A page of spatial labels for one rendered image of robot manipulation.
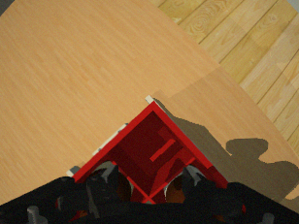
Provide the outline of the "red crate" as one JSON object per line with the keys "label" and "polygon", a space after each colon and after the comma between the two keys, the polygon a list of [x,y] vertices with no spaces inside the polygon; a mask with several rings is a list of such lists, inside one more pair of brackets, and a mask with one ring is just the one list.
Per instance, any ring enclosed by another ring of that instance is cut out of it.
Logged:
{"label": "red crate", "polygon": [[228,183],[154,101],[73,175],[75,182],[83,183],[106,160],[134,185],[130,202],[166,203],[163,188],[189,164],[218,188]]}

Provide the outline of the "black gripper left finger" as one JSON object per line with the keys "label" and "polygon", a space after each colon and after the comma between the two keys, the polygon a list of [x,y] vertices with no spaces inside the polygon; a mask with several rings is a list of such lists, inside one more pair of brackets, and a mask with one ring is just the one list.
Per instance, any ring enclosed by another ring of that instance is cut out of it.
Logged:
{"label": "black gripper left finger", "polygon": [[86,183],[62,176],[1,205],[0,224],[65,224],[77,210],[94,212],[95,218],[133,214],[117,188],[118,165],[88,177]]}

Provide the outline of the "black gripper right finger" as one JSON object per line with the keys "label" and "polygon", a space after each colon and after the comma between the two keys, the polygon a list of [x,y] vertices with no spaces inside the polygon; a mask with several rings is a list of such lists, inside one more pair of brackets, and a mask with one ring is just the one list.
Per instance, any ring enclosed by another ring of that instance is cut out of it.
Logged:
{"label": "black gripper right finger", "polygon": [[[214,181],[204,179],[192,168],[183,167],[182,191],[186,198],[175,214],[206,218],[223,215],[230,224],[299,224],[299,213],[243,183],[229,182],[227,188],[217,188]],[[246,214],[242,214],[243,204]]]}

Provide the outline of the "brown bottle with white label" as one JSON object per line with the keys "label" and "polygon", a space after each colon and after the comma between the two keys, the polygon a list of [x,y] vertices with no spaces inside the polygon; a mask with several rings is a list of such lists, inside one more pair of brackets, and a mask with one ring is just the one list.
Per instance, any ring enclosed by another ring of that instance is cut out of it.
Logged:
{"label": "brown bottle with white label", "polygon": [[[194,165],[189,164],[188,168],[192,168],[195,173],[201,174],[206,179],[206,177]],[[164,187],[166,203],[183,203],[184,194],[182,191],[182,178],[183,172],[178,174]]]}

